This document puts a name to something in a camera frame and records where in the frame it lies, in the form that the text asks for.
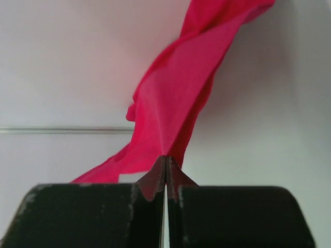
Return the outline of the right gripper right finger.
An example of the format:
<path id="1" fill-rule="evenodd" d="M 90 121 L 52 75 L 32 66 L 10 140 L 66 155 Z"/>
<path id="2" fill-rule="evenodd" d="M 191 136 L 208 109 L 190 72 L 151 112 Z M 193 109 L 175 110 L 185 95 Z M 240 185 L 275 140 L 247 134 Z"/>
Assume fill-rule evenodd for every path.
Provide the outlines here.
<path id="1" fill-rule="evenodd" d="M 170 247 L 315 247 L 296 198 L 276 186 L 199 186 L 165 160 Z"/>

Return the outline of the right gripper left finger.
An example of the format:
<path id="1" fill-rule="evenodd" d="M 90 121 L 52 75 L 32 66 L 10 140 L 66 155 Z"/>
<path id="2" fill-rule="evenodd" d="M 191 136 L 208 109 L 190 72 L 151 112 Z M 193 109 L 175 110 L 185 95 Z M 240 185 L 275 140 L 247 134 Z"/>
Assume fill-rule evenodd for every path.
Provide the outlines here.
<path id="1" fill-rule="evenodd" d="M 162 247 L 166 157 L 134 183 L 39 184 L 1 247 Z"/>

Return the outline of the magenta t shirt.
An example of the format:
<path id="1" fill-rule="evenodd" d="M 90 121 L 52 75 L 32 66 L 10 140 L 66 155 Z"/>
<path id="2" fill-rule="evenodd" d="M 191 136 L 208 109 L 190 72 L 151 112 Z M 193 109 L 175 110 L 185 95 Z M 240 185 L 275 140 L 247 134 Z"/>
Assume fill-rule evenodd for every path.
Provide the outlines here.
<path id="1" fill-rule="evenodd" d="M 235 35 L 273 4 L 191 1 L 180 36 L 158 55 L 136 88 L 126 115 L 134 122 L 131 141 L 76 182 L 117 183 L 122 175 L 149 171 L 162 155 L 182 165 L 196 119 Z"/>

